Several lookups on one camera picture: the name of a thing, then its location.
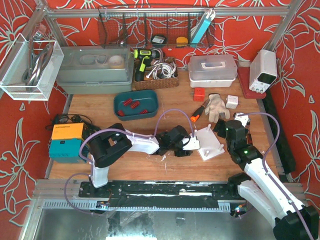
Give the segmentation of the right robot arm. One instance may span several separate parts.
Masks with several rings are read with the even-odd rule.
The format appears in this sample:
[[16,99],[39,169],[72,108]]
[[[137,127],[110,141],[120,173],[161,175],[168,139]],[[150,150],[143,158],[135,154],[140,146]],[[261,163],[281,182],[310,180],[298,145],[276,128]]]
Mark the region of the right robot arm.
[[214,132],[241,169],[228,178],[233,197],[247,200],[271,225],[277,240],[319,239],[319,213],[295,197],[275,176],[259,150],[248,143],[248,130],[239,120],[218,120]]

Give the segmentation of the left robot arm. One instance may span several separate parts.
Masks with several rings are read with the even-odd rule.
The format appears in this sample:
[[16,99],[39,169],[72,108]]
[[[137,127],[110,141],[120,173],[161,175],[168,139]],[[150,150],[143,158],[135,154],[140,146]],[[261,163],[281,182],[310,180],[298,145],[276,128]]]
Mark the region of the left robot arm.
[[86,144],[92,160],[89,181],[95,188],[108,183],[110,166],[127,152],[163,156],[173,151],[176,157],[187,157],[201,146],[197,137],[181,125],[155,135],[143,135],[125,129],[120,123],[93,134]]

